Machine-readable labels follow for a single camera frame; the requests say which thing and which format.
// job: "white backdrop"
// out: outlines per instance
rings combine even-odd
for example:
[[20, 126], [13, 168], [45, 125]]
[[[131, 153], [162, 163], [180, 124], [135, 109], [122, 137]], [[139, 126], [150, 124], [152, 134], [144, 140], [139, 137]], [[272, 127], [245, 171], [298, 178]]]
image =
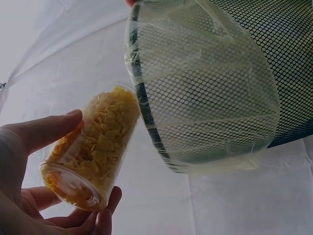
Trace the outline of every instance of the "white backdrop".
[[[64, 114], [82, 108], [107, 82], [129, 81], [128, 12], [121, 0], [0, 0], [0, 81], [8, 80], [0, 124]], [[39, 164], [47, 150], [30, 156], [24, 187], [43, 185]], [[116, 182], [123, 198], [113, 234], [311, 235], [312, 158], [309, 137], [267, 150], [258, 170], [174, 174], [140, 120]], [[43, 215], [71, 210], [62, 203]]]

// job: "finger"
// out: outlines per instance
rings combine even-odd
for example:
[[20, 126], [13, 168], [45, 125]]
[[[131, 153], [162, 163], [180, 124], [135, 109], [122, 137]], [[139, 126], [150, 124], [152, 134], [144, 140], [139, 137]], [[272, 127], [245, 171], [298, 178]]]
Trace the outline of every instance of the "finger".
[[46, 219], [46, 221], [66, 229], [81, 226], [90, 215], [91, 212], [89, 211], [75, 209], [69, 216], [53, 217]]
[[90, 214], [90, 216], [85, 220], [85, 222], [75, 228], [68, 228], [66, 229], [70, 234], [75, 235], [89, 235], [94, 231], [96, 220], [97, 220], [98, 213], [93, 212]]
[[107, 206], [107, 209], [111, 211], [111, 214], [114, 213], [121, 198], [122, 198], [122, 190], [119, 187], [114, 186], [112, 193], [110, 195], [110, 198], [109, 198], [108, 206]]
[[55, 142], [71, 132], [82, 120], [82, 112], [74, 110], [67, 115], [9, 124], [2, 128], [15, 132], [24, 143], [28, 154]]
[[126, 0], [125, 2], [127, 3], [128, 6], [132, 7], [136, 0]]
[[112, 214], [108, 209], [100, 211], [98, 222], [94, 229], [97, 235], [111, 235], [112, 233]]
[[47, 187], [35, 187], [26, 189], [34, 198], [37, 208], [42, 211], [59, 204], [61, 200]]

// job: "mesh cylinder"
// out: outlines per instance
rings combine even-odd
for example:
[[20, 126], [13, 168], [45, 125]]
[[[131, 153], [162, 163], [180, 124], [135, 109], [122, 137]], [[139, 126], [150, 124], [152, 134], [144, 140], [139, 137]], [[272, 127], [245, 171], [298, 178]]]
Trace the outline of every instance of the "mesh cylinder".
[[269, 144], [310, 134], [311, 2], [212, 2], [140, 2], [126, 32], [144, 122], [176, 172], [256, 168]]

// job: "plastic wrap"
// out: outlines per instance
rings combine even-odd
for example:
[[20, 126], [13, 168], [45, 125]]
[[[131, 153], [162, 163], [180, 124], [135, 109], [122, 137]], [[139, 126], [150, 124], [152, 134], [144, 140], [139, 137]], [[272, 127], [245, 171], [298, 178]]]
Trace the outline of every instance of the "plastic wrap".
[[125, 63], [146, 128], [170, 169], [258, 167], [279, 121], [274, 78], [250, 34], [215, 4], [136, 3]]

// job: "clear plastic cup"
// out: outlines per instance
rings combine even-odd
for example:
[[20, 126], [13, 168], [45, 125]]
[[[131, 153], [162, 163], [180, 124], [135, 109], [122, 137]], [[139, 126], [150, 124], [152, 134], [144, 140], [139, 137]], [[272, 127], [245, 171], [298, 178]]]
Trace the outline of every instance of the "clear plastic cup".
[[139, 108], [130, 86], [112, 83], [82, 111], [82, 122], [48, 153], [41, 175], [60, 199], [97, 212], [108, 204]]

